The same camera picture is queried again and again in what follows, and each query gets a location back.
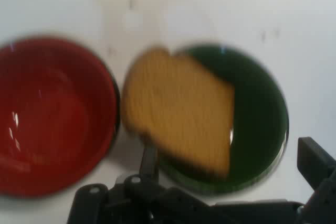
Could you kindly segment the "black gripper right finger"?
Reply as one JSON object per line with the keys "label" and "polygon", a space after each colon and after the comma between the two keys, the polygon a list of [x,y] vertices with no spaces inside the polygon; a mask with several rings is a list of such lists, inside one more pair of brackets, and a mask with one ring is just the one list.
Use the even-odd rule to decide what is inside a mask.
{"label": "black gripper right finger", "polygon": [[335,223],[335,159],[313,138],[298,139],[297,168],[313,189],[300,223]]}

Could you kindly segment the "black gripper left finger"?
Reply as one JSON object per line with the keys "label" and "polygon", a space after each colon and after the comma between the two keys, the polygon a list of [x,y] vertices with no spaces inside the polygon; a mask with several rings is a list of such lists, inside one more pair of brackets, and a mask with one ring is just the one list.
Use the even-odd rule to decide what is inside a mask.
{"label": "black gripper left finger", "polygon": [[68,223],[217,223],[211,206],[158,183],[157,151],[146,146],[138,174],[121,177],[112,188],[85,185],[76,191]]}

